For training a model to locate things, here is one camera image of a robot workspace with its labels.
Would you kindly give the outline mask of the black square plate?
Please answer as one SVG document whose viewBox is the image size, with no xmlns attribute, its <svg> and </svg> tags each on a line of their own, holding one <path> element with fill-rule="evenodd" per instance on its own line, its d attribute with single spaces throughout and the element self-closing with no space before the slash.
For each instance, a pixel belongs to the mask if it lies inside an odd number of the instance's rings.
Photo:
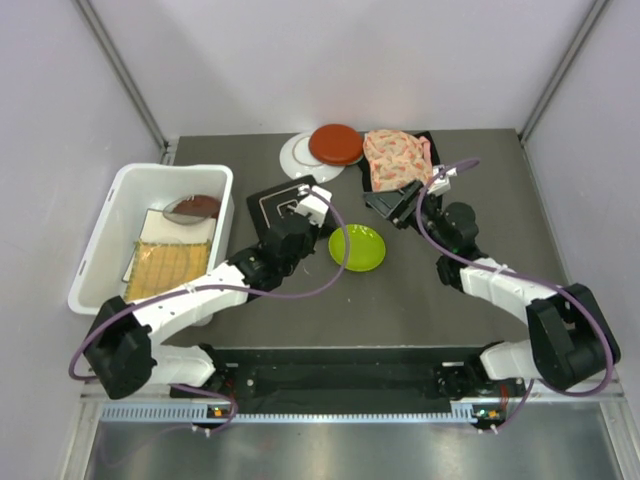
<svg viewBox="0 0 640 480">
<path fill-rule="evenodd" d="M 273 227 L 284 231 L 286 227 L 301 224 L 300 221 L 290 220 L 290 217 L 306 197 L 303 188 L 316 184 L 311 175 L 306 175 L 250 195 L 246 203 L 258 240 L 264 241 Z"/>
</svg>

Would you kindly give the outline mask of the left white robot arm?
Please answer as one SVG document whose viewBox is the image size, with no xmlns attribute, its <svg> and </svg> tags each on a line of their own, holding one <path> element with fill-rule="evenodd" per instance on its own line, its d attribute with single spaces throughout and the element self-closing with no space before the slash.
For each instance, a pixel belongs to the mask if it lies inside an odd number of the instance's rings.
<svg viewBox="0 0 640 480">
<path fill-rule="evenodd" d="M 212 348 L 173 347 L 167 339 L 278 288 L 313 253 L 322 224 L 309 213 L 290 213 L 259 243 L 195 280 L 144 300 L 106 300 L 86 336 L 83 355 L 107 396 L 123 399 L 147 384 L 185 384 L 205 396 L 220 394 L 227 374 Z"/>
</svg>

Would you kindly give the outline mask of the red round plate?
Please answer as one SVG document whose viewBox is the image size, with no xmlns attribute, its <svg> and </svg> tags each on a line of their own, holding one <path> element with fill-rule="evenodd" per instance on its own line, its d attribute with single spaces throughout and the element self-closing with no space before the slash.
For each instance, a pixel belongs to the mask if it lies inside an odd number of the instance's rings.
<svg viewBox="0 0 640 480">
<path fill-rule="evenodd" d="M 171 212 L 177 215 L 217 218 L 221 209 L 221 202 L 208 195 L 195 194 L 179 199 L 171 208 Z"/>
</svg>

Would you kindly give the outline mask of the yellow woven square plate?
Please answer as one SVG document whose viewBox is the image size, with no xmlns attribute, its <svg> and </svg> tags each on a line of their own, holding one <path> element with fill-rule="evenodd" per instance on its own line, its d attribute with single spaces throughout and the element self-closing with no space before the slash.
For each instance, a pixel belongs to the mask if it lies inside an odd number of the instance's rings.
<svg viewBox="0 0 640 480">
<path fill-rule="evenodd" d="M 132 302 L 172 290 L 206 273 L 211 243 L 147 243 L 138 241 L 124 293 Z"/>
</svg>

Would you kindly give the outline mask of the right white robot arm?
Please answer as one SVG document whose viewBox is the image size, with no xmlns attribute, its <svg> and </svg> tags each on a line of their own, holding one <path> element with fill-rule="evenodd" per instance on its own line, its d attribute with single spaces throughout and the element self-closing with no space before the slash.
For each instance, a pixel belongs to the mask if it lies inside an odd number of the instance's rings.
<svg viewBox="0 0 640 480">
<path fill-rule="evenodd" d="M 395 227 L 428 235 L 441 253 L 436 268 L 442 284 L 491 303 L 528 328 L 528 340 L 489 344 L 471 359 L 469 388 L 487 396 L 503 380 L 524 378 L 567 391 L 598 373 L 610 377 L 621 350 L 592 291 L 579 283 L 542 285 L 499 264 L 476 244 L 472 207 L 444 206 L 435 195 L 422 196 L 422 187 L 413 181 L 363 197 Z"/>
</svg>

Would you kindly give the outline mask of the clear glass plate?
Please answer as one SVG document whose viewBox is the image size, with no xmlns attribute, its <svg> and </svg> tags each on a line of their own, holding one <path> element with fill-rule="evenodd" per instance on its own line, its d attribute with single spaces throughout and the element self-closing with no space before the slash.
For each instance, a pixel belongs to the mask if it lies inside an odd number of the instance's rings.
<svg viewBox="0 0 640 480">
<path fill-rule="evenodd" d="M 163 210 L 163 217 L 178 225 L 195 225 L 208 219 L 217 219 L 221 201 L 215 197 L 193 194 L 179 198 Z"/>
</svg>

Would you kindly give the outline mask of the green plate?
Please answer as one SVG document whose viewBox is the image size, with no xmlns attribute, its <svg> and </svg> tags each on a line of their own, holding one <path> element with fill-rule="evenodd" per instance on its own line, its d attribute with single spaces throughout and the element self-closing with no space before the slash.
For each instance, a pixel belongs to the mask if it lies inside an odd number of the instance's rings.
<svg viewBox="0 0 640 480">
<path fill-rule="evenodd" d="M 383 238 L 371 227 L 360 224 L 346 226 L 349 239 L 349 255 L 346 255 L 346 242 L 343 231 L 338 228 L 329 237 L 328 250 L 331 258 L 352 272 L 364 273 L 379 267 L 386 256 L 386 244 Z"/>
</svg>

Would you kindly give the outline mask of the white square plate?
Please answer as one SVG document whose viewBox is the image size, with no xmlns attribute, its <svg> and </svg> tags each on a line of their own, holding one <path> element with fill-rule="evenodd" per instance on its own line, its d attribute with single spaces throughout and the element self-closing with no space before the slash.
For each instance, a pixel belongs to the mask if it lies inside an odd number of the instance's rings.
<svg viewBox="0 0 640 480">
<path fill-rule="evenodd" d="M 148 209 L 136 242 L 151 245 L 205 245 L 206 252 L 201 257 L 204 266 L 207 266 L 216 222 L 217 220 L 212 217 Z"/>
</svg>

